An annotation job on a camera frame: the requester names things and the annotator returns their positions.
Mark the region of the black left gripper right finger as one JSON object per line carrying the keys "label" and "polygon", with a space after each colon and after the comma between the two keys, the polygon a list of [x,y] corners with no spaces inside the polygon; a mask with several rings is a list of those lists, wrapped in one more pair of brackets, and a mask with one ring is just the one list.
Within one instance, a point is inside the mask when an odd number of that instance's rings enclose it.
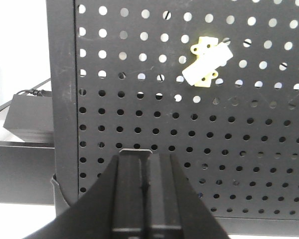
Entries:
{"label": "black left gripper right finger", "polygon": [[176,156],[151,154],[146,162],[146,171],[146,238],[228,238],[199,199]]}

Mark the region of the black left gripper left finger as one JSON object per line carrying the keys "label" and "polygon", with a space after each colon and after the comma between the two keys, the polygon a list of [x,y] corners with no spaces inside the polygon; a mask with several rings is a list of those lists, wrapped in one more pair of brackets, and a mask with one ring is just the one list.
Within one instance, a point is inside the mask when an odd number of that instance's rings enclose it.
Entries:
{"label": "black left gripper left finger", "polygon": [[93,186],[29,239],[144,239],[145,149],[122,149]]}

